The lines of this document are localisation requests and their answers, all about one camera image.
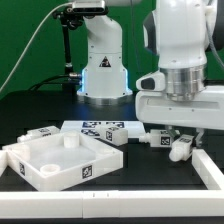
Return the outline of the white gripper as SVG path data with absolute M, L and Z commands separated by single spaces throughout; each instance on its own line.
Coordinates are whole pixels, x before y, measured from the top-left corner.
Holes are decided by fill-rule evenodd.
M 173 101 L 161 92 L 139 91 L 136 117 L 143 123 L 224 130 L 224 90 L 203 90 L 192 101 Z M 204 129 L 196 129 L 196 146 Z

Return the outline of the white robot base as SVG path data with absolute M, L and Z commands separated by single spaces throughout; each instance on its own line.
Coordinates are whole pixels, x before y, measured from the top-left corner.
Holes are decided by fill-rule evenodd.
M 108 16 L 84 19 L 87 28 L 88 62 L 82 70 L 78 99 L 95 105 L 127 102 L 128 71 L 122 63 L 122 28 Z

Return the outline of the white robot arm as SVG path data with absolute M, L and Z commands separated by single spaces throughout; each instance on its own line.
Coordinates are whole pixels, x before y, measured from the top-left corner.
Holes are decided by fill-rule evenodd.
M 205 78 L 206 52 L 224 47 L 224 0 L 157 0 L 144 21 L 145 47 L 158 70 L 136 82 L 135 109 L 144 123 L 224 130 L 224 81 Z

